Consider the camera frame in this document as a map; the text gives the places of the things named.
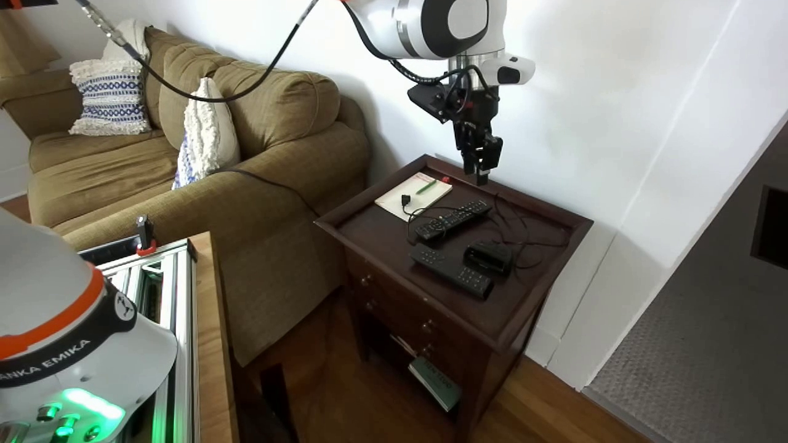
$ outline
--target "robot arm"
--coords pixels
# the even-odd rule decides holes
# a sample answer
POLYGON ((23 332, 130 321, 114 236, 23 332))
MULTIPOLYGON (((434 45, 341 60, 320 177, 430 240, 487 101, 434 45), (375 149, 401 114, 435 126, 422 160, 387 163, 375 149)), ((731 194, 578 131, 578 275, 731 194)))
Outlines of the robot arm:
POLYGON ((390 60, 416 87, 408 99, 440 124, 451 120, 464 170, 486 183, 502 140, 493 136, 498 87, 524 83, 529 60, 504 54, 504 0, 342 0, 368 49, 390 60), (440 78, 422 78, 400 60, 449 60, 440 78))

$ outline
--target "nightstand drawer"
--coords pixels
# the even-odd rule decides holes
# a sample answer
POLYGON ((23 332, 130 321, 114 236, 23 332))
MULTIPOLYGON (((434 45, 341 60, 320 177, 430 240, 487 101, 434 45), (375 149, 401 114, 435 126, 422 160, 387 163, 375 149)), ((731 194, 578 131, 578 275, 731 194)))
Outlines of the nightstand drawer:
POLYGON ((347 254, 347 272, 352 295, 370 315, 400 336, 411 352, 440 365, 449 376, 464 380, 466 357, 475 343, 460 327, 352 254, 347 254))

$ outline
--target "couch armrest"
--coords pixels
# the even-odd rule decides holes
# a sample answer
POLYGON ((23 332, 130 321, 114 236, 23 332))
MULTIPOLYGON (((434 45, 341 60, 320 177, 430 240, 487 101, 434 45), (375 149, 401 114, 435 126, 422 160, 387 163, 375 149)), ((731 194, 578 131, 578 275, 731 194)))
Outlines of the couch armrest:
POLYGON ((81 96, 66 69, 0 81, 0 108, 32 140, 41 133, 70 131, 81 114, 81 96))
POLYGON ((370 146, 363 133, 346 124, 299 142, 269 149, 247 160, 240 172, 216 172, 176 193, 157 194, 123 213, 71 229, 65 240, 77 247, 97 247, 134 235, 134 224, 146 215, 161 245, 211 232, 216 254, 243 248, 248 236, 266 236, 293 221, 311 216, 300 198, 322 209, 320 200, 333 190, 358 183, 368 172, 370 146))

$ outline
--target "black device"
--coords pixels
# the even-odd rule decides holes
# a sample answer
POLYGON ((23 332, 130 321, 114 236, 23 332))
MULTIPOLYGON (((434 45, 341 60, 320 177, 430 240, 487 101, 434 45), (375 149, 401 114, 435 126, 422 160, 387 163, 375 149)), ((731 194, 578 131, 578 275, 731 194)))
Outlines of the black device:
POLYGON ((464 262, 458 259, 451 259, 426 245, 416 245, 411 251, 411 259, 418 267, 438 274, 443 280, 454 284, 456 289, 466 290, 475 301, 486 301, 490 295, 493 278, 464 267, 464 262))
POLYGON ((490 209, 493 204, 487 200, 472 200, 469 204, 454 206, 445 215, 414 224, 411 240, 423 245, 435 245, 445 240, 451 232, 458 232, 460 226, 475 220, 483 220, 490 209))
POLYGON ((504 242, 483 242, 472 245, 464 254, 464 264, 487 274, 487 275, 507 275, 517 262, 519 247, 504 242))

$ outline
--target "beige couch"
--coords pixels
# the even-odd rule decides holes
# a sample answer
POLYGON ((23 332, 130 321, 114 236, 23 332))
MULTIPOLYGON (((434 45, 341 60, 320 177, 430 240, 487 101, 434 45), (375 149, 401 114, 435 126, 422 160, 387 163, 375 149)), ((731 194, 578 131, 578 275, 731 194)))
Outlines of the beige couch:
MULTIPOLYGON (((149 49, 153 69, 184 92, 211 74, 229 96, 263 71, 161 30, 149 30, 149 49)), ((364 187, 363 114, 320 74, 275 71, 229 103, 247 176, 216 172, 169 190, 188 101, 153 77, 146 101, 153 133, 87 138, 66 133, 78 94, 65 71, 0 83, 0 107, 32 140, 32 221, 75 248, 134 235, 140 215, 161 245, 211 232, 231 348, 248 365, 341 286, 337 251, 311 209, 364 187)))

